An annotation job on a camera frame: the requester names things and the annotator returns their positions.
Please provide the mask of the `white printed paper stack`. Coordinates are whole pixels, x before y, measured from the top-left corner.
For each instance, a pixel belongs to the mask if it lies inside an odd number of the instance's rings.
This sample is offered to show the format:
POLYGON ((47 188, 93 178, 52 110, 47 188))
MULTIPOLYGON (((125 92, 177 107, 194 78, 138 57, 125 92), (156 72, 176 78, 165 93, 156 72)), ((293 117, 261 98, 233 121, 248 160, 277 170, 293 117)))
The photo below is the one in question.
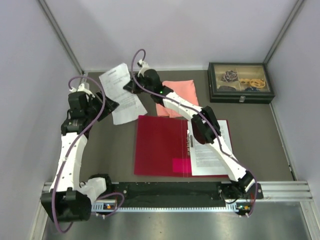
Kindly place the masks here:
MULTIPOLYGON (((187 122, 188 130, 192 129, 190 121, 187 122)), ((228 176, 227 170, 221 162, 217 151, 200 144, 193 135, 193 148, 189 148, 191 174, 193 177, 200 176, 228 176)))

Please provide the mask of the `red plastic folder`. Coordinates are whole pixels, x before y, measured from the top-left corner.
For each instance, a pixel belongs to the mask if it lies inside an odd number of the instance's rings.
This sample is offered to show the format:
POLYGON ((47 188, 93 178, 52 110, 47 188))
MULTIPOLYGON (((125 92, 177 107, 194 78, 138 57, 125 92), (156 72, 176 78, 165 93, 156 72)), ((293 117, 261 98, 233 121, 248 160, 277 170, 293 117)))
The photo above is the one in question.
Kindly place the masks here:
POLYGON ((137 122, 134 174, 157 177, 192 176, 187 142, 188 121, 141 115, 137 122))

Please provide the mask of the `white paper sheet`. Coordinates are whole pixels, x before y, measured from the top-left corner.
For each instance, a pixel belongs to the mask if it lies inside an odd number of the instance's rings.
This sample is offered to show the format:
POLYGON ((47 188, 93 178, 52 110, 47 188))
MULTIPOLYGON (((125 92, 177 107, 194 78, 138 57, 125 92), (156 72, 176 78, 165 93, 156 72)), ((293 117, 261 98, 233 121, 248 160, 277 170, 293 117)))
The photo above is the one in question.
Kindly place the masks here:
POLYGON ((126 91, 123 87, 130 81, 127 64, 121 63, 99 76, 105 95, 119 103, 112 112, 113 124, 122 125, 135 121, 148 112, 137 95, 126 91))

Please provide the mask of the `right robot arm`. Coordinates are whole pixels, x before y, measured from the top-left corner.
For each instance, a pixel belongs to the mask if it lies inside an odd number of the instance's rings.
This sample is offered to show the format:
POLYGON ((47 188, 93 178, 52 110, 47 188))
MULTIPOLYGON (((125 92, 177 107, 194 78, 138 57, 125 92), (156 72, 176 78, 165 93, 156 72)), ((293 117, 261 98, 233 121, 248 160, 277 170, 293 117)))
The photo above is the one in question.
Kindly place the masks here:
POLYGON ((257 180, 227 146, 212 108, 196 106, 163 85, 158 72, 151 68, 144 59, 140 59, 137 65, 139 71, 131 74, 130 81, 123 89, 133 94, 148 93, 156 104, 173 110, 188 120, 195 139, 219 155, 233 185, 234 194, 239 198, 245 198, 254 189, 253 196, 256 199, 257 180))

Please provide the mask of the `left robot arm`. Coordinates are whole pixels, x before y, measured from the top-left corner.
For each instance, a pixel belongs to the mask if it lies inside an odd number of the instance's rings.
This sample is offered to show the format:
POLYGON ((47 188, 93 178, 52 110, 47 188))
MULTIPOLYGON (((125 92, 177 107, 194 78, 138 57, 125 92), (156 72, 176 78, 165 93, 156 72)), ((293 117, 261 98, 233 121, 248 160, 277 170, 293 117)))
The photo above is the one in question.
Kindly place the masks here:
POLYGON ((60 128, 61 151, 56 175, 48 192, 40 198, 50 219, 58 223, 87 221, 97 198, 109 198, 114 191, 108 174, 98 173, 80 183, 80 171, 93 120, 103 120, 119 104, 101 91, 92 93, 87 82, 71 88, 68 104, 67 117, 60 128))

